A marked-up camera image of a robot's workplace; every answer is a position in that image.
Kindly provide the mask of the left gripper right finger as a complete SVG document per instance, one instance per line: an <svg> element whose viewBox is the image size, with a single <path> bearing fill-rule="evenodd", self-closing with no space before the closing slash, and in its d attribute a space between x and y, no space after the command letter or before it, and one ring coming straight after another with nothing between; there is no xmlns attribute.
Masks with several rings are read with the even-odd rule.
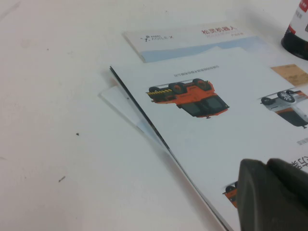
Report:
<svg viewBox="0 0 308 231"><path fill-rule="evenodd" d="M279 181L275 192L281 195L275 212L284 231L308 229L308 174L281 159L273 158L267 166Z"/></svg>

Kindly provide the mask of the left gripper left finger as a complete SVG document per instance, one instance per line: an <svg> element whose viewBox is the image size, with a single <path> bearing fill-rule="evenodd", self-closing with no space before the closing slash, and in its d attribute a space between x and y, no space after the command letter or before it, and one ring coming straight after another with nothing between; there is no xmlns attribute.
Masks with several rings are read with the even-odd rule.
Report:
<svg viewBox="0 0 308 231"><path fill-rule="evenodd" d="M264 163L241 161L236 200L242 231L289 229L289 191Z"/></svg>

